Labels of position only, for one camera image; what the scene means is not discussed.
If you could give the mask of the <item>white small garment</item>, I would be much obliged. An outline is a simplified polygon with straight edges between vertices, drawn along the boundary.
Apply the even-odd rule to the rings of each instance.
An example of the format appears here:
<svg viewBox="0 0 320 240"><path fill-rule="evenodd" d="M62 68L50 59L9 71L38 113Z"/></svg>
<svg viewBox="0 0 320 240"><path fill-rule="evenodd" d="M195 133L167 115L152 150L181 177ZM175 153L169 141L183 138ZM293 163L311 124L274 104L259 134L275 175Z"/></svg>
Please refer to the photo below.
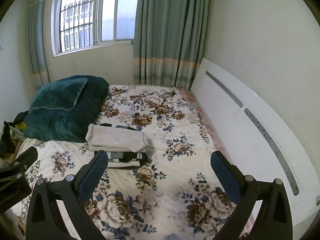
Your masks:
<svg viewBox="0 0 320 240"><path fill-rule="evenodd" d="M149 145L144 132L127 126L90 124L86 134L90 151L143 152Z"/></svg>

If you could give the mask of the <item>dark green velvet quilt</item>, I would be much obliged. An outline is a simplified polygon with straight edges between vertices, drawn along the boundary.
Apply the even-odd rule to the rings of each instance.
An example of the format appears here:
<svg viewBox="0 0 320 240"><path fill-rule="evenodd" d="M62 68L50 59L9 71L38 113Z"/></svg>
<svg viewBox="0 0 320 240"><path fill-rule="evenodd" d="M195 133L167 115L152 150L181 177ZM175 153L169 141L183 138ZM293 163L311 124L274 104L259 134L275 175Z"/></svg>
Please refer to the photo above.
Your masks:
<svg viewBox="0 0 320 240"><path fill-rule="evenodd" d="M24 119L24 136L42 141L85 142L88 126L94 123L108 95L108 82L98 76L74 75L62 80L88 79L76 106L70 111L38 109Z"/></svg>

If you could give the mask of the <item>black grey white folded garment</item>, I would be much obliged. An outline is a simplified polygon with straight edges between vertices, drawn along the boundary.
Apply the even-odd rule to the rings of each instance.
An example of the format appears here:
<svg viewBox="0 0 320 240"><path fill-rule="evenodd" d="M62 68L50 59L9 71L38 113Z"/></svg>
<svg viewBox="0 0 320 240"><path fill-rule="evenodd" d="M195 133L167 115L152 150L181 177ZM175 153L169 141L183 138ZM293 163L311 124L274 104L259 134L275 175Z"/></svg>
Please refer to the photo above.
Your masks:
<svg viewBox="0 0 320 240"><path fill-rule="evenodd" d="M112 124L104 123L99 124L103 126L111 126ZM107 152L109 159L109 167L121 168L121 167L140 167L148 161L146 149L143 152Z"/></svg>

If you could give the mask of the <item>dark green velvet pillow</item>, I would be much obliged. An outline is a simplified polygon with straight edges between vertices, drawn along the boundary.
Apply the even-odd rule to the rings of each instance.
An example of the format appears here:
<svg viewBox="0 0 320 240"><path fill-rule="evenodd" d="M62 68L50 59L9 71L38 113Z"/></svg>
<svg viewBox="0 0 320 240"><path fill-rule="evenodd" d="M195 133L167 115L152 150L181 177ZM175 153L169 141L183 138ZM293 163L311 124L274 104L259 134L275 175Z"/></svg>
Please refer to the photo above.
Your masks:
<svg viewBox="0 0 320 240"><path fill-rule="evenodd" d="M45 84L36 93L29 111L38 109L72 110L87 84L85 77Z"/></svg>

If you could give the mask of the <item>white bed headboard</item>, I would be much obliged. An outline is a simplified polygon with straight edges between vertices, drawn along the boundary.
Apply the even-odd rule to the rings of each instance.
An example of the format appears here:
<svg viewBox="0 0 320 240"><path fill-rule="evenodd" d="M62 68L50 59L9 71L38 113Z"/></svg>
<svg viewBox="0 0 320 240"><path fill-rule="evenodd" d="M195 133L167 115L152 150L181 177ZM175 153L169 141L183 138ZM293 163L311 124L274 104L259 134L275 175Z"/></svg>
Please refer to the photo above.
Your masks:
<svg viewBox="0 0 320 240"><path fill-rule="evenodd" d="M293 238L300 239L319 212L319 179L294 133L259 95L208 59L191 91L242 173L283 181Z"/></svg>

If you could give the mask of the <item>floral bed blanket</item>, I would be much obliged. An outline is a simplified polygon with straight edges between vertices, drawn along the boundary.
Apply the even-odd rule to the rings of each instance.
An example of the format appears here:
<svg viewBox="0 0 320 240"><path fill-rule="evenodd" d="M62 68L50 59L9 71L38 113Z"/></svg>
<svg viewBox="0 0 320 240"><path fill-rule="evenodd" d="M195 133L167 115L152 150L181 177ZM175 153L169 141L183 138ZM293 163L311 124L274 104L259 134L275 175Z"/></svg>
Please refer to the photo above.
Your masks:
<svg viewBox="0 0 320 240"><path fill-rule="evenodd" d="M148 161L108 167L84 208L105 239L212 239L235 209L210 166L216 149L177 88L111 85L95 124L146 133Z"/></svg>

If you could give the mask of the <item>green striped left curtain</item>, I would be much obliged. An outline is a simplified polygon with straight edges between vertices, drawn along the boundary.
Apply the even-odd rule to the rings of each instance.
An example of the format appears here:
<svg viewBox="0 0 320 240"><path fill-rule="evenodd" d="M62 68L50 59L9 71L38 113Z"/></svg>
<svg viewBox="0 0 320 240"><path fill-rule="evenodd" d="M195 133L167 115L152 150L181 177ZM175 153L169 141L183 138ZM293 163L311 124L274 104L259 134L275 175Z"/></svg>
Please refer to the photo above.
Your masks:
<svg viewBox="0 0 320 240"><path fill-rule="evenodd" d="M30 0L28 19L28 40L33 82L40 90L50 83L49 72L44 53L43 14L45 0Z"/></svg>

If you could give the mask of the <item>green striped curtain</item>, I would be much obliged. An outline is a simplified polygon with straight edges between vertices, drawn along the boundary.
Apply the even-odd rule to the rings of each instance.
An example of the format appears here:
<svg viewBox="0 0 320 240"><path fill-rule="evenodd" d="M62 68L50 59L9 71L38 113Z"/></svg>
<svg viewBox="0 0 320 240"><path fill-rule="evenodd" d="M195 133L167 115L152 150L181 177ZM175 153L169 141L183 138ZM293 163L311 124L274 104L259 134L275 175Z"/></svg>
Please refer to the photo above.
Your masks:
<svg viewBox="0 0 320 240"><path fill-rule="evenodd" d="M209 0L138 0L133 81L189 90L204 54Z"/></svg>
<svg viewBox="0 0 320 240"><path fill-rule="evenodd" d="M40 90L50 83L49 72L44 53L43 14L45 0L30 0L28 19L28 40L33 82Z"/></svg>

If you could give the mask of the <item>white framed window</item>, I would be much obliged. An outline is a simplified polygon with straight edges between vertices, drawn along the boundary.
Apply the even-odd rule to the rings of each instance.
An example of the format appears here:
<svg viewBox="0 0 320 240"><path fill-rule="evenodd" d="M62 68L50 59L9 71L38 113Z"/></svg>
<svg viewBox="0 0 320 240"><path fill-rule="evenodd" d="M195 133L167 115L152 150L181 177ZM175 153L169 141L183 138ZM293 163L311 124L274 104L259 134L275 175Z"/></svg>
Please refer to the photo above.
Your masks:
<svg viewBox="0 0 320 240"><path fill-rule="evenodd" d="M53 54L133 40L138 0L53 0Z"/></svg>

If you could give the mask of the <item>green striped right curtain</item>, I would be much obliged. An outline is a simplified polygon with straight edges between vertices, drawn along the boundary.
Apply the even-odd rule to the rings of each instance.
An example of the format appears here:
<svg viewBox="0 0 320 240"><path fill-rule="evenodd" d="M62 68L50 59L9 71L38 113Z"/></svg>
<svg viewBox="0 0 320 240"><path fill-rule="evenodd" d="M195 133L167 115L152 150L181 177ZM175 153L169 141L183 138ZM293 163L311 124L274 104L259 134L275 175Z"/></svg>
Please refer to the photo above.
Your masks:
<svg viewBox="0 0 320 240"><path fill-rule="evenodd" d="M209 0L138 0L133 81L189 90L204 54Z"/></svg>

